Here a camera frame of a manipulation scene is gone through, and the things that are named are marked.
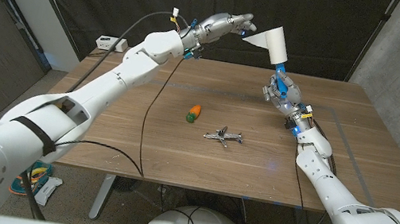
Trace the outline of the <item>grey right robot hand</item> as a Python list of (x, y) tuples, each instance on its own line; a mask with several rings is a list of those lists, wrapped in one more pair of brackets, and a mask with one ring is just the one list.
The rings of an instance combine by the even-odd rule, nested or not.
[(264, 99), (284, 114), (286, 121), (300, 129), (310, 129), (308, 117), (303, 117), (307, 109), (302, 104), (300, 88), (283, 70), (276, 71), (262, 90)]

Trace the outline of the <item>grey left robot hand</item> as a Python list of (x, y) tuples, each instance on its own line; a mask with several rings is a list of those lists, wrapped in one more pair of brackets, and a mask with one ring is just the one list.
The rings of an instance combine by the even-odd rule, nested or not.
[(192, 35), (199, 44), (212, 43), (227, 33), (244, 35), (247, 31), (256, 31), (256, 25), (251, 22), (253, 14), (214, 14), (196, 25)]

